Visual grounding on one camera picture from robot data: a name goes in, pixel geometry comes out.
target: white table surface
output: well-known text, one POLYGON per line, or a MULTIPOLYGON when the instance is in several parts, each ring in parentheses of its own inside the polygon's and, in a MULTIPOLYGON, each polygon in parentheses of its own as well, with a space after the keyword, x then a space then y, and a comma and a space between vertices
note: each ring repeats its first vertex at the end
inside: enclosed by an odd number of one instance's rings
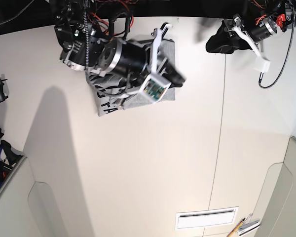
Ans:
MULTIPOLYGON (((83 73, 58 60, 53 27, 0 36, 10 90, 0 126, 30 157, 35 180, 52 187, 70 236, 202 236, 203 229, 175 232, 175 213, 239 206, 238 221, 253 211, 267 169, 284 159, 296 122, 296 41, 288 74, 264 91, 252 52, 228 55, 226 68, 225 55, 206 52, 220 20, 136 18, 130 37, 165 21, 187 78, 176 101, 101 118, 83 73)), ((265 41, 274 62, 263 83, 286 54, 289 34, 277 37, 265 41)))

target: gray cloth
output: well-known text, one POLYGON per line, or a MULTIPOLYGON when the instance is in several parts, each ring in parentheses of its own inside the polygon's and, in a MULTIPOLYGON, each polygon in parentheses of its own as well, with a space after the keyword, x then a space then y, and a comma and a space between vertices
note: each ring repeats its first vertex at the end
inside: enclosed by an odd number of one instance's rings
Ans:
MULTIPOLYGON (((161 45, 159 47, 160 53, 166 57, 169 62, 175 66, 175 43, 172 40, 163 40, 161 42, 161 45)), ((108 88, 110 86, 118 86, 121 77, 119 76, 113 76, 113 75, 107 75, 103 78, 98 78, 96 80, 95 86, 97 88, 108 88)), ((111 94, 116 94, 120 91, 120 88, 114 88, 114 89, 106 89, 106 92, 111 94)), ((117 110, 127 110, 130 108, 135 108, 139 106, 144 106, 151 104, 151 102, 143 97, 140 94, 137 94, 131 98, 127 98, 126 101, 123 103, 123 106, 118 106, 119 100, 114 97, 108 97, 101 95, 100 93, 94 92, 94 98, 95 103, 97 106, 98 116, 103 116, 106 114, 109 114, 111 112, 117 111, 117 110)), ((168 89, 166 94, 163 96, 161 101, 174 101, 175 100, 175 89, 171 88, 168 89)))

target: air vent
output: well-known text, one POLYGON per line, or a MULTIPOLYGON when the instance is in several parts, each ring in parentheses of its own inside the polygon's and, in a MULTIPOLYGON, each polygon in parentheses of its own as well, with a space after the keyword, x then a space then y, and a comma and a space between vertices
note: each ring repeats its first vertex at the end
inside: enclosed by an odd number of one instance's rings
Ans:
POLYGON ((176 230, 216 227, 233 224, 239 207, 177 213, 176 230))

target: black cable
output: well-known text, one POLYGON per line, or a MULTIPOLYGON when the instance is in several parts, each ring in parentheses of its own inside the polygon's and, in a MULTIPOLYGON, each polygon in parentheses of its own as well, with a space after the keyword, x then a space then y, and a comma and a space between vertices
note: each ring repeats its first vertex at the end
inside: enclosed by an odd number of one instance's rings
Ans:
POLYGON ((263 74, 261 73, 260 74, 260 78, 259 78, 259 87, 261 87, 262 89, 269 89, 271 88, 272 86, 275 85, 275 83, 278 81, 278 79, 281 77, 283 71, 284 71, 284 68, 286 66, 286 63, 287 63, 287 60, 288 60, 288 56, 290 54, 290 51, 291 51, 291 47, 292 47, 292 42, 293 42, 293 36, 294 36, 294 28, 295 28, 295 22, 296 22, 296 11, 295 11, 295 8, 292 4, 292 2, 289 0, 291 6, 292 6, 292 10, 293 10, 293 25, 292 25, 292 34, 291 34, 291 39, 290 39, 290 44, 288 46, 288 49, 287 49, 287 54, 286 54, 286 58, 285 58, 285 61, 284 61, 284 64, 283 64, 283 67, 279 73, 279 75, 277 76, 276 80, 269 86, 262 86, 261 85, 261 82, 262 82, 262 79, 263 79, 263 74))
POLYGON ((10 21, 13 21, 15 18, 17 18, 19 15, 21 15, 33 2, 34 2, 35 0, 31 0, 21 11, 19 11, 19 13, 18 14, 16 14, 15 16, 13 16, 12 18, 10 18, 10 19, 7 19, 7 20, 5 20, 5 21, 2 21, 1 23, 0 23, 0 26, 1 25, 3 25, 3 24, 5 24, 5 23, 8 23, 8 22, 10 22, 10 21))

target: dark background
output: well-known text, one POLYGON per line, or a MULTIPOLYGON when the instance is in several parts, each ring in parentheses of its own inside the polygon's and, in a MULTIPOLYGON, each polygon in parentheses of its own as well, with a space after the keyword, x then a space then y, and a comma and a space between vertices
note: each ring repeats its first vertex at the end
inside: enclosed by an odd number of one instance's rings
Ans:
MULTIPOLYGON (((131 5, 135 17, 140 16, 191 16, 231 18, 240 13, 247 0, 139 0, 131 5)), ((0 22, 15 16, 30 0, 0 0, 0 22)), ((249 3, 248 11, 259 11, 249 3)), ((110 6, 103 6, 98 15, 107 18, 110 6)), ((15 20, 0 26, 0 35, 36 27, 54 25, 49 3, 45 0, 35 0, 15 20)))

